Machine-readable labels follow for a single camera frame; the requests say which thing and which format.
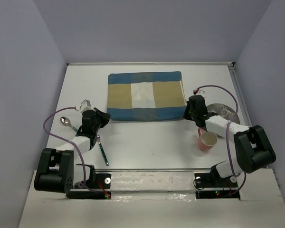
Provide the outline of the fork with green handle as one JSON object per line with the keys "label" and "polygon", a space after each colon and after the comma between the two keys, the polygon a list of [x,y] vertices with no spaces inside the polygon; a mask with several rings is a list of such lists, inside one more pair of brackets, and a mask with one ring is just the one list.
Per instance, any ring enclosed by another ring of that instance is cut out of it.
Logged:
{"label": "fork with green handle", "polygon": [[106,164],[106,166],[109,166],[109,161],[108,161],[107,156],[105,154],[104,148],[103,148],[102,143],[101,143],[101,138],[100,138],[100,135],[98,133],[97,133],[97,142],[98,142],[99,148],[101,150],[105,164]]}

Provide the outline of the pink ceramic mug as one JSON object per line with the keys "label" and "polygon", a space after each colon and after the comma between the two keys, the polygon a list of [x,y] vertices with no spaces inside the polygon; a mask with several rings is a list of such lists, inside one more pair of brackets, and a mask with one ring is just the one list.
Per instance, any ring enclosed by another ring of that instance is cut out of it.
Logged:
{"label": "pink ceramic mug", "polygon": [[198,135],[198,148],[203,152],[212,149],[218,141],[215,133],[204,131],[201,128],[198,129]]}

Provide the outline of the grey plate with deer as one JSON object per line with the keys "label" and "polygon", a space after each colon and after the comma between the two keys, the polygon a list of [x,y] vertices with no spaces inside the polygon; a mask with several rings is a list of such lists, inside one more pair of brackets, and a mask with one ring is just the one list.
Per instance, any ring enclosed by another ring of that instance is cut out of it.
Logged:
{"label": "grey plate with deer", "polygon": [[208,112],[214,112],[214,113],[219,114],[221,117],[223,117],[226,120],[233,121],[237,124],[240,124],[240,119],[238,115],[235,114],[235,111],[231,107],[225,104],[221,104],[221,103],[209,104],[207,106],[207,110]]}

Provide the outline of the spoon with green handle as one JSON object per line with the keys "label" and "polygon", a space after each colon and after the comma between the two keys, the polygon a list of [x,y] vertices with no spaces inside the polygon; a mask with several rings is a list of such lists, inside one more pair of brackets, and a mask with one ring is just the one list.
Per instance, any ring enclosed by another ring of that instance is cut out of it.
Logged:
{"label": "spoon with green handle", "polygon": [[60,117],[60,123],[63,126],[67,126],[69,128],[71,128],[72,130],[74,130],[75,132],[77,132],[78,130],[71,124],[70,120],[67,117]]}

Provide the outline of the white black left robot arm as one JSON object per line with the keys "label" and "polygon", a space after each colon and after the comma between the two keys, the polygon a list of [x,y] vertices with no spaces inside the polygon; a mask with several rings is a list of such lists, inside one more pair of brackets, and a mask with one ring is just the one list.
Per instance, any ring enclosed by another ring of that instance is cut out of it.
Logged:
{"label": "white black left robot arm", "polygon": [[[67,140],[55,135],[46,129],[47,121],[55,114],[75,107],[62,108],[51,114],[43,122],[43,130],[50,136],[61,139],[65,142],[65,149],[45,148],[42,150],[38,168],[34,180],[34,188],[37,191],[69,193],[72,186],[76,184],[80,189],[91,189],[97,180],[95,167],[86,165],[82,153],[91,150],[97,142],[98,130],[104,128],[110,121],[110,114],[104,113],[97,108],[87,108],[82,111],[82,125],[76,132],[72,140]],[[79,176],[79,181],[74,179],[75,153],[78,153],[83,172]]]}

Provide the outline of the blue beige checked cloth placemat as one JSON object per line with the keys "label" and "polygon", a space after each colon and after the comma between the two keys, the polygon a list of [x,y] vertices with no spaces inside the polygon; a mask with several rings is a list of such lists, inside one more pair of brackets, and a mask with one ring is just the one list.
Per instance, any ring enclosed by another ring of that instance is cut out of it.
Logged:
{"label": "blue beige checked cloth placemat", "polygon": [[115,121],[166,121],[186,109],[180,71],[119,73],[108,76],[107,112]]}

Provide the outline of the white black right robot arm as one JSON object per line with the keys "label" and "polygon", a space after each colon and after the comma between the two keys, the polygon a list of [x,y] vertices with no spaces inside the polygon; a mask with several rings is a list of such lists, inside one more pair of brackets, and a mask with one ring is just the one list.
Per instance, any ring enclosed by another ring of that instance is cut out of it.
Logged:
{"label": "white black right robot arm", "polygon": [[228,121],[214,112],[207,110],[205,99],[193,95],[187,101],[184,119],[194,121],[201,133],[214,133],[226,139],[226,144],[233,143],[235,157],[215,164],[210,172],[197,174],[196,189],[222,188],[226,181],[237,174],[250,174],[276,161],[276,154],[263,127],[252,127]]}

